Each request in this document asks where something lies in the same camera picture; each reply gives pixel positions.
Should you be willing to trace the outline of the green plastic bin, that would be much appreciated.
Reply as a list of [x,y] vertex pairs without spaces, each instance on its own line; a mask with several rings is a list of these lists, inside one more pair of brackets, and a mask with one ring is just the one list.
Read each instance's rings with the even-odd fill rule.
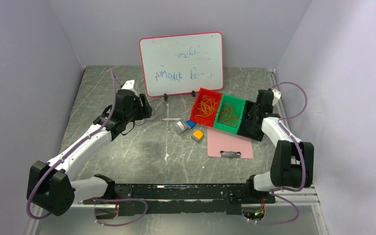
[[245,101],[243,98],[223,94],[213,128],[237,134]]

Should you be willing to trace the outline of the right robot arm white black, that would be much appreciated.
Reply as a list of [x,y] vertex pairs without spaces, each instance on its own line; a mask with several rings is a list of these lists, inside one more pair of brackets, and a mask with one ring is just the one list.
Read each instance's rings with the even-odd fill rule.
[[259,90],[255,103],[246,113],[246,129],[257,141],[267,136],[275,147],[268,172],[251,177],[245,198],[255,203],[263,192],[288,190],[298,192],[312,185],[314,146],[296,137],[273,112],[281,93],[274,89]]

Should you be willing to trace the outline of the red plastic bin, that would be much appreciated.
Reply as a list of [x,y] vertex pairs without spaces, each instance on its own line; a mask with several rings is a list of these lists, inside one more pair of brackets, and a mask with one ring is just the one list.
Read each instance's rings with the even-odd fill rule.
[[200,88],[191,110],[190,120],[213,127],[223,94]]

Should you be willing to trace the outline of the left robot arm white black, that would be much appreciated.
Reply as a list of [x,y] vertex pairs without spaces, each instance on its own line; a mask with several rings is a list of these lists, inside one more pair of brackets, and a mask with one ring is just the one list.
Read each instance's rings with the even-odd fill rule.
[[115,182],[103,175],[71,181],[87,161],[117,136],[127,135],[126,126],[151,117],[152,108],[144,94],[119,89],[112,105],[105,108],[86,133],[64,152],[47,162],[36,161],[30,168],[27,186],[27,214],[33,219],[31,205],[55,216],[63,215],[72,204],[100,200],[108,204],[116,198]]

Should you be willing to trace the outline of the black plastic bin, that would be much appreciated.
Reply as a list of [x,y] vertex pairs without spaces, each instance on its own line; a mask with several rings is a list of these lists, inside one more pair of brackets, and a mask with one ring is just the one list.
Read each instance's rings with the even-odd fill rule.
[[243,114],[241,116],[241,122],[237,134],[255,141],[262,141],[264,133],[261,130],[261,124],[254,124],[252,121],[247,120],[247,104],[249,102],[251,101],[245,101]]

